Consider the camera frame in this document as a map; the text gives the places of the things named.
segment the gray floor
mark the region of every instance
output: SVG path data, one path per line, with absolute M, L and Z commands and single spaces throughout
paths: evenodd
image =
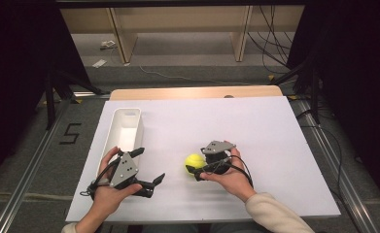
M 289 45 L 290 41 L 284 33 L 277 36 L 283 45 Z M 268 76 L 280 75 L 264 69 L 263 64 L 275 72 L 286 71 L 286 68 L 268 57 L 262 60 L 261 52 L 250 39 L 247 40 L 243 62 L 235 62 L 229 36 L 226 33 L 142 34 L 139 35 L 129 64 L 120 63 L 116 50 L 99 50 L 102 41 L 114 40 L 112 35 L 73 35 L 73 37 L 92 83 L 106 90 L 122 87 L 228 85 L 233 82 L 266 84 Z M 258 35 L 253 34 L 253 37 L 259 41 Z M 273 47 L 268 47 L 268 50 L 273 54 L 279 54 Z M 107 63 L 100 68 L 90 67 L 99 59 L 104 59 Z M 285 94 L 291 93 L 292 83 L 283 84 L 281 87 Z M 16 212 L 9 232 L 60 231 L 65 224 L 66 213 L 78 178 L 83 171 L 88 147 L 105 101 L 103 98 L 87 98 L 69 104 L 52 135 L 48 150 Z M 303 112 L 305 104 L 306 101 L 301 100 L 291 102 L 296 115 Z M 354 159 L 357 154 L 340 125 L 333 119 L 328 103 L 321 101 L 319 105 L 323 106 L 320 109 L 321 125 L 330 132 L 326 133 L 326 137 L 333 151 L 342 152 L 343 171 L 365 205 L 376 227 L 375 232 L 380 232 L 380 191 L 363 165 Z M 8 157 L 0 167 L 0 214 L 46 134 L 46 116 L 46 106 L 41 100 L 37 114 L 31 118 L 30 125 L 16 145 L 16 153 Z M 304 116 L 298 122 L 300 125 L 308 125 L 310 117 Z M 62 142 L 72 140 L 64 136 L 70 123 L 80 124 L 73 128 L 80 137 L 76 144 L 62 145 Z M 335 173 L 314 136 L 314 130 L 302 128 L 328 186 L 336 190 Z M 316 231 L 357 232 L 344 209 L 348 200 L 345 203 L 338 199 L 336 201 L 342 216 L 305 220 Z M 105 225 L 103 232 L 124 232 L 125 229 L 126 226 L 123 225 Z

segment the hand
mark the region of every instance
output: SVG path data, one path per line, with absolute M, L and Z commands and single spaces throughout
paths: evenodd
M 231 149 L 231 155 L 241 157 L 240 152 L 236 148 Z M 239 158 L 231 157 L 231 163 L 244 170 L 243 163 Z M 256 194 L 245 175 L 233 168 L 229 168 L 222 175 L 201 173 L 200 177 L 206 181 L 219 183 L 227 192 L 235 195 L 243 202 L 246 202 L 248 198 Z
M 102 158 L 98 174 L 100 174 L 108 166 L 111 158 L 118 154 L 119 151 L 120 149 L 117 147 L 114 147 L 108 151 L 108 153 Z M 102 179 L 107 179 L 109 174 L 111 174 L 111 170 L 112 169 L 109 169 L 102 176 Z M 81 219 L 81 221 L 76 225 L 77 233 L 95 232 L 99 225 L 110 214 L 117 210 L 123 199 L 139 191 L 141 188 L 142 186 L 138 183 L 134 183 L 122 190 L 118 190 L 110 186 L 99 186 L 95 191 L 92 207 L 83 219 Z

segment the tennis ball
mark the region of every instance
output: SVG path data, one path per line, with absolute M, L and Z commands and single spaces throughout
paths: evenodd
M 192 153 L 186 158 L 185 166 L 186 166 L 187 172 L 190 174 L 191 174 L 191 172 L 189 172 L 187 166 L 190 166 L 190 167 L 193 167 L 194 169 L 197 169 L 197 168 L 202 168 L 205 165 L 206 164 L 205 164 L 204 158 L 197 153 Z

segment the white sleeve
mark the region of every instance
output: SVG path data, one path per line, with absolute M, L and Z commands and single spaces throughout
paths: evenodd
M 77 230 L 75 229 L 76 224 L 77 223 L 70 223 L 70 224 L 65 225 L 62 228 L 61 233 L 77 233 Z
M 314 232 L 308 224 L 287 206 L 268 193 L 257 193 L 245 203 L 253 220 L 272 232 Z

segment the white tabletop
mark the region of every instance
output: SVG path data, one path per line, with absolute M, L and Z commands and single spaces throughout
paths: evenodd
M 95 132 L 67 221 L 79 221 L 92 203 L 80 191 L 95 179 L 114 111 L 138 108 L 144 125 L 138 179 L 165 173 L 152 198 L 131 196 L 107 221 L 214 222 L 250 219 L 244 204 L 213 182 L 197 182 L 184 166 L 211 141 L 236 144 L 255 190 L 269 192 L 300 216 L 340 212 L 285 97 L 108 101 Z

